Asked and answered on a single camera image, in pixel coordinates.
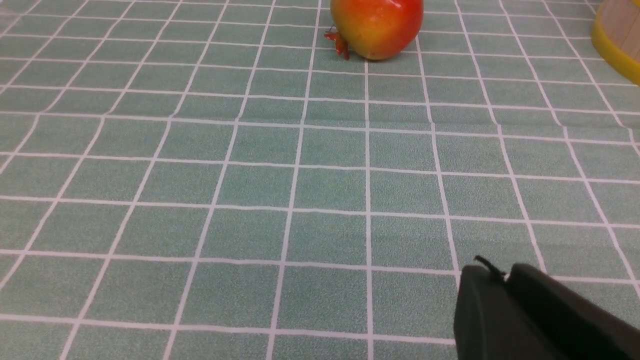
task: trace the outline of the pomegranate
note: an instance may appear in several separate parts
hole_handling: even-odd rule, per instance
[[[331,0],[336,31],[324,37],[335,42],[339,56],[349,59],[349,47],[368,60],[398,55],[422,27],[423,0]]]

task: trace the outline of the wooden container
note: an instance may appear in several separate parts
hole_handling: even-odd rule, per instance
[[[640,0],[604,0],[591,41],[612,68],[640,85]]]

